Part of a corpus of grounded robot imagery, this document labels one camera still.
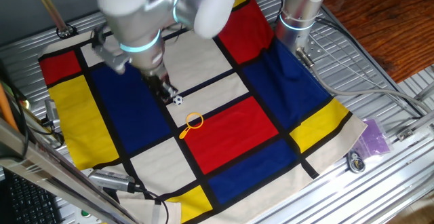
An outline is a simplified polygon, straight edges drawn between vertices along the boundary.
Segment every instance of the gray cable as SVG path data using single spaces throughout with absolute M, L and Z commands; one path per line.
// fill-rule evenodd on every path
M 334 93 L 334 94 L 337 94 L 337 95 L 343 95 L 343 96 L 356 96 L 356 95 L 361 95 L 361 94 L 372 94 L 372 93 L 392 94 L 392 95 L 400 96 L 402 98 L 406 98 L 410 102 L 414 103 L 415 105 L 417 105 L 420 108 L 422 108 L 423 110 L 425 110 L 425 112 L 427 112 L 427 113 L 431 112 L 431 110 L 428 108 L 428 106 L 422 104 L 420 101 L 417 101 L 416 99 L 412 98 L 411 96 L 408 96 L 407 94 L 403 94 L 401 92 L 397 92 L 397 91 L 393 91 L 393 90 L 388 90 L 388 89 L 372 89 L 372 90 L 350 91 L 350 92 L 336 90 L 336 89 L 330 87 L 329 85 L 327 85 L 326 82 L 324 82 L 324 80 L 319 76 L 317 68 L 314 65 L 311 66 L 311 70 L 312 70 L 313 74 L 315 74 L 316 78 L 318 79 L 318 82 L 327 91 L 329 91 L 331 93 Z

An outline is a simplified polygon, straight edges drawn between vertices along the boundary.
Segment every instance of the white rectangle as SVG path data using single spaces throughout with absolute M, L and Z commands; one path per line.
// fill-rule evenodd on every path
M 172 103 L 167 109 L 176 125 L 180 127 L 185 124 L 189 113 L 197 112 L 204 115 L 247 92 L 239 76 L 232 74 L 184 97 L 181 105 Z

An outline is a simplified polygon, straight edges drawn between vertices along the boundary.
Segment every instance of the mondrian-style cloth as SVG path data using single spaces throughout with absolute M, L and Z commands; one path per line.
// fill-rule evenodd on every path
M 133 176 L 180 202 L 183 223 L 251 221 L 344 156 L 366 127 L 275 38 L 255 0 L 237 0 L 214 39 L 189 31 L 167 40 L 182 105 L 163 103 L 137 69 L 105 66 L 89 36 L 39 59 L 75 165 Z M 181 140 L 192 112 L 205 121 Z

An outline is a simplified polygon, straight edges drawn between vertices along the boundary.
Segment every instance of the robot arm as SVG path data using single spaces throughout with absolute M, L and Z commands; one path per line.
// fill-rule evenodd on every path
M 277 17 L 276 36 L 295 55 L 307 46 L 309 33 L 323 0 L 285 0 Z
M 161 29 L 182 23 L 203 38 L 212 38 L 225 26 L 235 0 L 98 0 L 124 54 L 113 56 L 97 41 L 93 48 L 118 73 L 124 64 L 138 68 L 163 100 L 177 93 L 164 67 Z

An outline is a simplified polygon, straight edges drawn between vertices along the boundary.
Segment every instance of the blue square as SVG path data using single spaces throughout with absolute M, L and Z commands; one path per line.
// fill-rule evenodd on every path
M 278 39 L 243 72 L 285 129 L 301 123 L 330 97 Z
M 224 204 L 295 159 L 296 154 L 281 139 L 211 178 L 209 184 L 217 200 Z
M 119 75 L 104 66 L 92 78 L 127 153 L 170 133 L 138 69 L 127 65 Z

